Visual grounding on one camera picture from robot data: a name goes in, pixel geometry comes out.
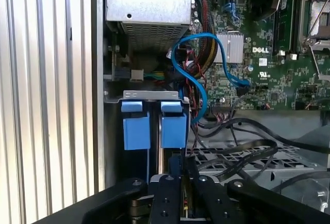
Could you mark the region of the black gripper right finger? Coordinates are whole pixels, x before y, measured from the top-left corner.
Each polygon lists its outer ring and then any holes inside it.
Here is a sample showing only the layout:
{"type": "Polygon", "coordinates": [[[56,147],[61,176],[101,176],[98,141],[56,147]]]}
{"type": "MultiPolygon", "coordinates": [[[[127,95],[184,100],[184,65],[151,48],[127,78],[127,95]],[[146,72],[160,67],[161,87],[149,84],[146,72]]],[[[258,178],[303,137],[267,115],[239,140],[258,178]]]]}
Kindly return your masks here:
{"type": "Polygon", "coordinates": [[[255,183],[215,183],[200,175],[193,157],[186,158],[186,170],[212,223],[329,223],[328,214],[255,183]]]}

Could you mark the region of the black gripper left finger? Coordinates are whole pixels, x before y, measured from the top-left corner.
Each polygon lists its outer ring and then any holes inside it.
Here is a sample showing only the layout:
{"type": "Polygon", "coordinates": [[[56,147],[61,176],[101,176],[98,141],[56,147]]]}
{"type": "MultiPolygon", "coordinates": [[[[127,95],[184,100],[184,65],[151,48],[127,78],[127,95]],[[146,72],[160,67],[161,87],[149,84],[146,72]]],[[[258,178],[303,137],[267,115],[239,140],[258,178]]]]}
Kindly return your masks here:
{"type": "Polygon", "coordinates": [[[172,156],[168,174],[127,179],[38,223],[179,223],[180,173],[180,157],[172,156]]]}

